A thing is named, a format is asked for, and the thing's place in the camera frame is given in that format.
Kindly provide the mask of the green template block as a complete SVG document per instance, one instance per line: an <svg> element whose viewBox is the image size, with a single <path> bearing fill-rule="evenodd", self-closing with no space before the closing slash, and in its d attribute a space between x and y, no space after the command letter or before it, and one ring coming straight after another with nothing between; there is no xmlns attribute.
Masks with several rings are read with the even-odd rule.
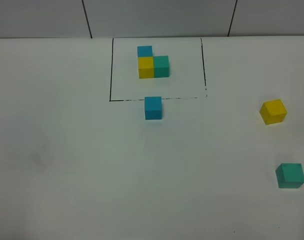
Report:
<svg viewBox="0 0 304 240"><path fill-rule="evenodd" d="M154 78L168 78L170 76L169 56L154 56Z"/></svg>

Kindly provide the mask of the yellow template block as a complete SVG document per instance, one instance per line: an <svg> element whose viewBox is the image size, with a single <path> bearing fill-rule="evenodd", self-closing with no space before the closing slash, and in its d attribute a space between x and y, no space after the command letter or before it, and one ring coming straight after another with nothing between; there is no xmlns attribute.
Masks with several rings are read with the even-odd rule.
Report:
<svg viewBox="0 0 304 240"><path fill-rule="evenodd" d="M138 76L140 79L154 78L154 58L152 56L138 58Z"/></svg>

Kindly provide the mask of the blue template block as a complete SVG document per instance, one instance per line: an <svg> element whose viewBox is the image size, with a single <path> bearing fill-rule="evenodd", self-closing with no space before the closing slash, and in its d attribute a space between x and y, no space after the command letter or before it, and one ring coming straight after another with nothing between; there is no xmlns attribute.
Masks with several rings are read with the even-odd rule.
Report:
<svg viewBox="0 0 304 240"><path fill-rule="evenodd" d="M152 57L153 56L153 47L151 45L138 46L137 47L137 57Z"/></svg>

